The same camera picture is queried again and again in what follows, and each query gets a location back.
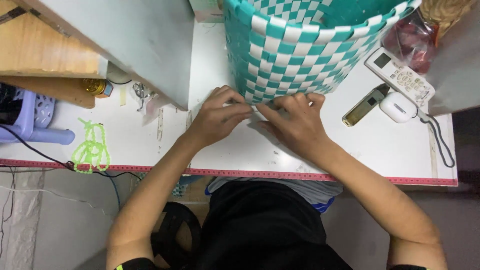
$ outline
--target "wooden board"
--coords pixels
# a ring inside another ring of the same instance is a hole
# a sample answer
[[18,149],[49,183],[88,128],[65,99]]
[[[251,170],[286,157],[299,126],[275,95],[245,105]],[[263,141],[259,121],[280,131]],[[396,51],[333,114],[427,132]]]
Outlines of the wooden board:
[[0,76],[0,82],[91,109],[95,107],[95,97],[81,86],[81,80],[57,77]]
[[[17,4],[10,0],[0,0],[0,15],[15,7]],[[1,24],[0,40],[0,75],[106,77],[105,58],[30,13]]]

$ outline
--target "forearm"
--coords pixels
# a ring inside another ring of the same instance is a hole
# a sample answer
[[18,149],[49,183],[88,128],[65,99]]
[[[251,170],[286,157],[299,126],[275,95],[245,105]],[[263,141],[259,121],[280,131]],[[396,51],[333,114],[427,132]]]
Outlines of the forearm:
[[340,181],[383,229],[400,239],[438,243],[432,220],[405,193],[335,143],[328,147],[329,158],[316,165]]
[[181,136],[141,181],[110,229],[108,245],[124,245],[150,237],[169,194],[183,170],[198,152],[193,141]]

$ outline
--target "air conditioner remote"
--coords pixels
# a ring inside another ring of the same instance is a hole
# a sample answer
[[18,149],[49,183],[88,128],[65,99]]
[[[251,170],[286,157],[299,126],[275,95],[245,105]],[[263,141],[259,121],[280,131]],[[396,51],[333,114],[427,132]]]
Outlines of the air conditioner remote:
[[424,106],[435,95],[432,85],[408,66],[403,65],[385,48],[375,51],[365,61],[365,65],[417,107]]

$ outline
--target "person's right hand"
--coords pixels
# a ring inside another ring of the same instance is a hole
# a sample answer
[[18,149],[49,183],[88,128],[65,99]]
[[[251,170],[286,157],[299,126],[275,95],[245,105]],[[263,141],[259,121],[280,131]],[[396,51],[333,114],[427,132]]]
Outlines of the person's right hand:
[[283,118],[265,104],[257,104],[258,111],[268,120],[258,124],[295,154],[313,163],[319,162],[317,166],[321,167],[325,153],[336,145],[327,136],[320,119],[324,101],[324,95],[315,93],[277,97],[273,103],[279,109],[285,109],[290,118]]

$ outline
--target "hand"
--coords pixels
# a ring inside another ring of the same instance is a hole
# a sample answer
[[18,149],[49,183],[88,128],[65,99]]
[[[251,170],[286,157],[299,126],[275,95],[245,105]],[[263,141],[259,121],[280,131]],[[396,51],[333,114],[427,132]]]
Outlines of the hand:
[[295,154],[313,163],[321,163],[325,159],[322,153],[335,145],[327,136],[320,119],[324,101],[324,95],[314,93],[275,98],[273,103],[278,108],[284,108],[290,115],[289,119],[283,118],[265,104],[257,104],[258,111],[268,120],[259,121],[258,124]]
[[[237,103],[223,107],[229,100]],[[229,86],[217,87],[203,103],[185,136],[196,141],[200,150],[227,137],[240,122],[250,118],[252,112],[237,91]]]

